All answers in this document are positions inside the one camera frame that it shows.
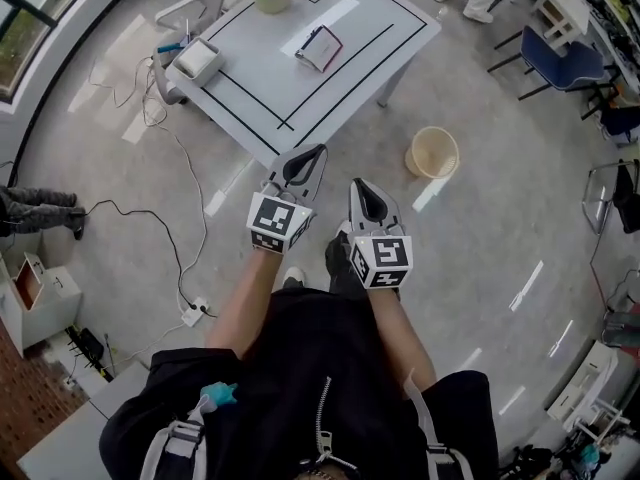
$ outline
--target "beige wastebasket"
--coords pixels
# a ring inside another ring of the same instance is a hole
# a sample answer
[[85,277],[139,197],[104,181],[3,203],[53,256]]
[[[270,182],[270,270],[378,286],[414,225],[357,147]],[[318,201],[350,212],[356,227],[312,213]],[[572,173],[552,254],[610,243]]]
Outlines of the beige wastebasket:
[[449,132],[427,126],[413,137],[404,161],[407,169],[416,176],[446,178],[458,168],[460,154],[458,145]]

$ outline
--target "concrete floor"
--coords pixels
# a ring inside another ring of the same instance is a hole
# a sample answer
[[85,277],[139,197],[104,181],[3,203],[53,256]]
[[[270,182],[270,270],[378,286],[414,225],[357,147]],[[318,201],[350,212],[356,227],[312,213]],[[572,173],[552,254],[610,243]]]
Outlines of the concrete floor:
[[[97,57],[95,79],[116,85],[120,101],[136,62],[160,37],[154,14],[175,1],[124,0],[98,26],[42,111],[20,184],[75,191],[87,207],[114,199],[123,211],[153,209],[171,228],[185,264],[199,246],[202,227],[183,152],[170,134],[140,124],[139,94],[115,109],[108,90],[86,81]],[[411,1],[433,16],[443,7]],[[326,288],[323,250],[346,216],[350,180],[366,178],[396,197],[414,238],[416,264],[403,304],[440,376],[463,365],[489,376],[498,439],[506,450],[548,420],[544,404],[589,336],[597,334],[602,304],[588,266],[596,237],[580,199],[588,170],[616,152],[593,119],[580,121],[580,95],[550,90],[518,102],[518,94],[537,85],[537,75],[525,77],[518,63],[486,73],[517,47],[498,53],[492,45],[530,19],[524,4],[483,26],[462,17],[464,2],[447,2],[442,32],[411,64],[388,108],[365,104],[328,143],[320,215],[286,265],[299,265],[311,286]],[[189,151],[205,204],[218,190],[227,196],[207,219],[204,252],[184,282],[191,297],[206,298],[216,312],[251,250],[244,222],[266,171],[195,106],[168,112],[165,125]],[[412,203],[426,182],[408,173],[403,156],[411,137],[427,125],[456,137],[461,166],[418,213]],[[613,215],[596,258],[605,292],[633,265],[636,242]],[[81,242],[65,229],[45,233],[42,255],[49,264],[67,265],[84,291],[79,324],[98,337],[108,333],[116,361],[180,323],[173,253],[149,216],[121,217],[100,207]],[[540,261],[538,278],[511,311]],[[139,357],[148,363],[161,348],[201,345],[210,325],[215,323],[204,318],[194,329],[170,333]]]

